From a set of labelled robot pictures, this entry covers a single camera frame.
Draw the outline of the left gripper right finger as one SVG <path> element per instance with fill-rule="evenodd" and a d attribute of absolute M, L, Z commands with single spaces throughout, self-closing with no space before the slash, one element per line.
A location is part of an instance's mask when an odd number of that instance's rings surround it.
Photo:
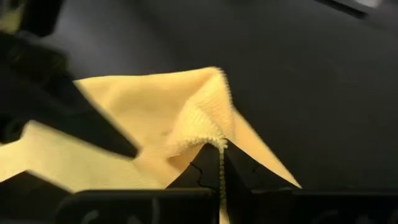
<path fill-rule="evenodd" d="M 227 211 L 232 224 L 288 223 L 297 187 L 228 141 L 224 150 Z"/>

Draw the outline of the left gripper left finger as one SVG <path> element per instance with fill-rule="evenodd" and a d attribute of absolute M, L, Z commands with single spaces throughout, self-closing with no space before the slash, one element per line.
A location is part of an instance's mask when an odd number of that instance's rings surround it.
<path fill-rule="evenodd" d="M 201 147 L 188 167 L 167 186 L 180 195 L 166 203 L 166 222 L 217 224 L 220 222 L 220 152 L 211 144 Z"/>

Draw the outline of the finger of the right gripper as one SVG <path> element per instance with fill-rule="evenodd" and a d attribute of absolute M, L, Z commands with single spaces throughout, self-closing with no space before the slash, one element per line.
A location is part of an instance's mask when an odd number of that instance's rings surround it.
<path fill-rule="evenodd" d="M 87 99 L 68 77 L 56 78 L 40 88 L 37 99 L 43 112 L 35 119 L 63 133 L 109 152 L 134 158 L 137 149 Z"/>

